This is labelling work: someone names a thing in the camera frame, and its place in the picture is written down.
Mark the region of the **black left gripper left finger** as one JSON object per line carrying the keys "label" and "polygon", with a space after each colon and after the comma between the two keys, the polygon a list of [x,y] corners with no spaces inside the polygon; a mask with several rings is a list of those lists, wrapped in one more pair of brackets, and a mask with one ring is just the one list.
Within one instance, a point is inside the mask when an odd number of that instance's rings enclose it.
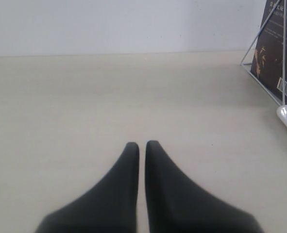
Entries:
{"label": "black left gripper left finger", "polygon": [[126,144],[108,173],[89,191],[48,214],[37,233],[135,233],[139,146]]}

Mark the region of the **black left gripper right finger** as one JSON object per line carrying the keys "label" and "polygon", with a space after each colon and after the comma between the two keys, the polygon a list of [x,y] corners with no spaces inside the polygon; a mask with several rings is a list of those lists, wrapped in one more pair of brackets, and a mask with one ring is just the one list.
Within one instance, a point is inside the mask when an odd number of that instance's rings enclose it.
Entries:
{"label": "black left gripper right finger", "polygon": [[253,215],[198,186],[153,140],[146,144],[145,195],[151,233],[263,232]]}

